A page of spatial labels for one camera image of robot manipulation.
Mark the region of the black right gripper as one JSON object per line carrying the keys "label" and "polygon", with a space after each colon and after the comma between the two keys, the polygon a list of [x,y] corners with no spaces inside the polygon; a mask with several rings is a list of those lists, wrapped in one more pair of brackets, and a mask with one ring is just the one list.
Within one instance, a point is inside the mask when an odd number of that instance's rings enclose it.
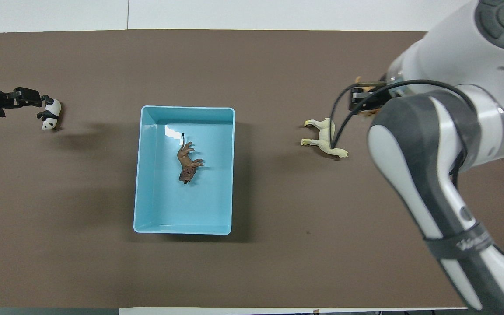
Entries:
{"label": "black right gripper", "polygon": [[389,100],[389,92],[379,92],[372,97],[380,87],[354,87],[351,90],[350,109],[354,110],[358,104],[363,103],[359,111],[380,109]]}

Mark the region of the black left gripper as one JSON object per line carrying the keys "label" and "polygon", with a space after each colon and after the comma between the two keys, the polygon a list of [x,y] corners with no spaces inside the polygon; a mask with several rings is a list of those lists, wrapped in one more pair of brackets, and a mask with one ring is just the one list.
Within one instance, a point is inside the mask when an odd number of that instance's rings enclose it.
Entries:
{"label": "black left gripper", "polygon": [[12,109],[14,106],[22,108],[24,106],[42,107],[42,98],[38,90],[25,87],[17,87],[14,89],[16,99],[8,98],[8,94],[0,91],[0,117],[6,116],[5,110]]}

